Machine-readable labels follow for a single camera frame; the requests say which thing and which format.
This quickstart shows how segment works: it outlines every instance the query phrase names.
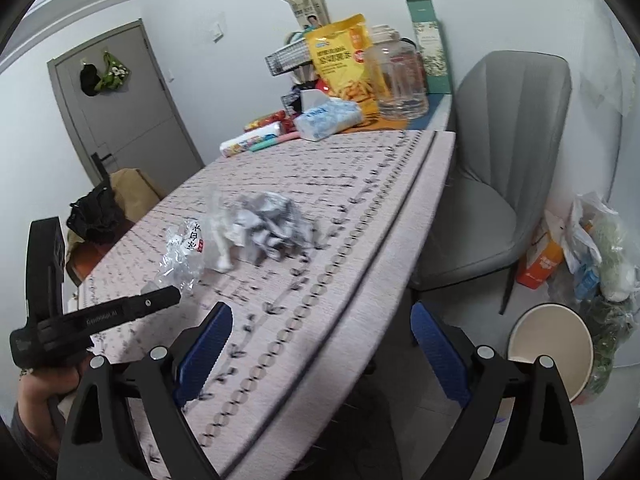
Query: bowl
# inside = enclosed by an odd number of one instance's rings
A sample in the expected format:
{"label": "bowl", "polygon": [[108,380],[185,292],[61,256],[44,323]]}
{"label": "bowl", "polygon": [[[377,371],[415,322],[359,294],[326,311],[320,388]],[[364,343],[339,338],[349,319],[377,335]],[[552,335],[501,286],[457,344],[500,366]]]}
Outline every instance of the bowl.
{"label": "bowl", "polygon": [[520,317],[509,338],[508,358],[532,363],[541,355],[556,362],[569,400],[580,395],[591,375],[593,344],[589,330],[573,310],[543,303]]}

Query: screw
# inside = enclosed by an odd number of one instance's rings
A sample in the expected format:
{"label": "screw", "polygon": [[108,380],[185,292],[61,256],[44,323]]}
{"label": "screw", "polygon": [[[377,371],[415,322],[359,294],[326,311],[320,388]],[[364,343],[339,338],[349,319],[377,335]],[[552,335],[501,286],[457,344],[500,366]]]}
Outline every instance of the screw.
{"label": "screw", "polygon": [[489,346],[479,346],[476,352],[482,359],[492,359],[495,355],[494,349]]}
{"label": "screw", "polygon": [[155,348],[152,349],[151,352],[149,352],[149,356],[154,361],[159,361],[160,359],[164,359],[167,353],[168,352],[164,346],[156,346]]}
{"label": "screw", "polygon": [[542,355],[540,356],[540,364],[545,368],[553,368],[555,363],[548,355]]}
{"label": "screw", "polygon": [[104,357],[101,355],[97,355],[91,361],[89,361],[89,366],[91,368],[100,368],[104,364]]}

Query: door handle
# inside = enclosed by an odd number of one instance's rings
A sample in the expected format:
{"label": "door handle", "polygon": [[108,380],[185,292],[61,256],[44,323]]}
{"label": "door handle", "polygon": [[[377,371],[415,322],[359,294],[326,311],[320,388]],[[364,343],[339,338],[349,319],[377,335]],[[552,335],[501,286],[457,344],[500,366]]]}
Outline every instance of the door handle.
{"label": "door handle", "polygon": [[109,178],[109,173],[104,167],[103,162],[107,160],[110,156],[113,156],[113,153],[107,153],[103,157],[100,157],[97,152],[93,152],[91,154],[91,160],[94,162],[95,167],[98,170],[98,173],[100,173],[100,177],[102,178],[102,180],[108,180]]}

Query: yellow snack bag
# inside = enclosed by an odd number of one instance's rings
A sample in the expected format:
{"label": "yellow snack bag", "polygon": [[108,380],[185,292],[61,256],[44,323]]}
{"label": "yellow snack bag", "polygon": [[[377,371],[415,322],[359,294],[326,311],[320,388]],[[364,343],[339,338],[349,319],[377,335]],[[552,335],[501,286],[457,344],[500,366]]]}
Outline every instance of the yellow snack bag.
{"label": "yellow snack bag", "polygon": [[371,40],[364,16],[356,14],[341,22],[305,34],[316,71],[340,99],[356,101],[365,115],[377,114],[371,79],[364,63],[364,50]]}

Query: clear plastic jar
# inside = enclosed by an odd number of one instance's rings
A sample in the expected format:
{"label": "clear plastic jar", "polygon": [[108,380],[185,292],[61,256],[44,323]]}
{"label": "clear plastic jar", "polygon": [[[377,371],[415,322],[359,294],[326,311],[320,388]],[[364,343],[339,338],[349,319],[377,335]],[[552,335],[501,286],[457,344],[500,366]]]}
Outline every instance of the clear plastic jar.
{"label": "clear plastic jar", "polygon": [[380,116],[398,121],[427,113],[429,102],[413,45],[400,41],[398,31],[388,25],[375,25],[370,36],[373,45],[365,51],[365,62]]}

